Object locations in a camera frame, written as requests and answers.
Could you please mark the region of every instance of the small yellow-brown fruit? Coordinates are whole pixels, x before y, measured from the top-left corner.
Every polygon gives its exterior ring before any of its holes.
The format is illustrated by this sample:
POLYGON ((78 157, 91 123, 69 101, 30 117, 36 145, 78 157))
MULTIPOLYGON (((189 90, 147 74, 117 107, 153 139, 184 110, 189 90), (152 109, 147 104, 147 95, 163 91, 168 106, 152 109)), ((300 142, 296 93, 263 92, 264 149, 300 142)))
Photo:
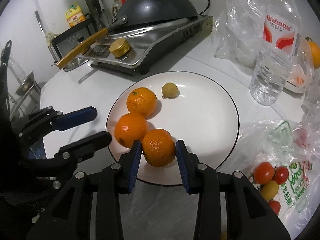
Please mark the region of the small yellow-brown fruit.
POLYGON ((161 90, 163 96, 162 98, 175 98, 179 94, 179 90, 176 84, 167 83, 162 87, 161 90))

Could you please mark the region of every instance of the gas stove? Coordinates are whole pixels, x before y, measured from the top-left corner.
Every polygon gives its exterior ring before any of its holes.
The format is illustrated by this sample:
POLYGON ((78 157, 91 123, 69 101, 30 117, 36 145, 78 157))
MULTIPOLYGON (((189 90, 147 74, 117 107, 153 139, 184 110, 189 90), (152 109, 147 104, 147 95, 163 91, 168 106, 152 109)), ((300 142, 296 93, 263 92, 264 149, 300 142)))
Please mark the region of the gas stove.
POLYGON ((159 58, 201 31, 204 24, 211 23, 212 17, 199 15, 192 19, 182 18, 134 29, 118 29, 117 33, 110 33, 93 44, 81 57, 96 61, 99 67, 128 74, 146 74, 159 58), (109 48, 114 41, 121 38, 124 38, 131 48, 123 56, 115 57, 109 52, 109 48))

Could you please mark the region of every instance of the wok handle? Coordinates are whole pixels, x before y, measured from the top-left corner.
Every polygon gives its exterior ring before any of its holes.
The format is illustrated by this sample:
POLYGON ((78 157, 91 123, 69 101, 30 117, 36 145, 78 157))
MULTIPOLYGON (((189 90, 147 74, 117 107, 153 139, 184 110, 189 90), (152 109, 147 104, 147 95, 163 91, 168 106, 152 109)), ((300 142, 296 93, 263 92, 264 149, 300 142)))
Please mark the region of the wok handle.
POLYGON ((102 30, 96 32, 91 35, 89 38, 85 39, 83 42, 79 43, 75 46, 71 51, 69 51, 61 60, 57 62, 57 67, 62 69, 65 65, 67 65, 71 60, 73 60, 80 53, 86 52, 89 47, 94 44, 97 40, 104 38, 109 33, 107 28, 103 28, 102 30))
POLYGON ((57 67, 62 69, 65 65, 67 65, 71 60, 73 60, 76 56, 80 53, 85 53, 89 47, 94 44, 97 40, 104 38, 108 35, 109 32, 114 30, 116 27, 127 23, 127 17, 121 16, 121 19, 117 20, 116 22, 108 25, 106 28, 96 32, 94 35, 91 35, 86 40, 79 43, 75 46, 71 51, 68 52, 60 61, 57 62, 57 67))

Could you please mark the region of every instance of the orange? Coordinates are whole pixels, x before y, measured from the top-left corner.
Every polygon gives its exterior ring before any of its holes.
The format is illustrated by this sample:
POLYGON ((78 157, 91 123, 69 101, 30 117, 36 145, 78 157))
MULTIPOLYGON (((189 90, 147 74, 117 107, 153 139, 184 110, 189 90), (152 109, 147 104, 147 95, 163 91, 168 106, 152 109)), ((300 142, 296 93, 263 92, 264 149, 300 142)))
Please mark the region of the orange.
POLYGON ((310 45, 314 68, 319 68, 320 67, 320 48, 309 37, 306 37, 306 40, 310 45))
POLYGON ((138 113, 144 117, 151 115, 157 106, 157 97, 148 88, 137 88, 127 98, 130 113, 138 113))
POLYGON ((176 154, 176 147, 169 132, 155 129, 142 140, 142 149, 146 161, 154 167, 163 167, 171 163, 176 154))
POLYGON ((148 122, 137 113, 122 116, 115 127, 115 137, 123 147, 131 148, 134 140, 142 142, 148 132, 148 122))

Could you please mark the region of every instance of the metal bowl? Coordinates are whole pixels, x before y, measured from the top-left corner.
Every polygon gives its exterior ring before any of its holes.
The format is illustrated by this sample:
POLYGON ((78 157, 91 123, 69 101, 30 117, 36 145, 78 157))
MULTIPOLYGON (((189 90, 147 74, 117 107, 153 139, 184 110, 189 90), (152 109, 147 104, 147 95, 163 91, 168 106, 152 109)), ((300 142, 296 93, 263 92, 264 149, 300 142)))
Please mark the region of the metal bowl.
POLYGON ((26 94, 29 89, 33 86, 35 82, 35 75, 33 71, 26 77, 26 79, 23 81, 23 83, 18 87, 16 91, 16 95, 23 96, 26 94))

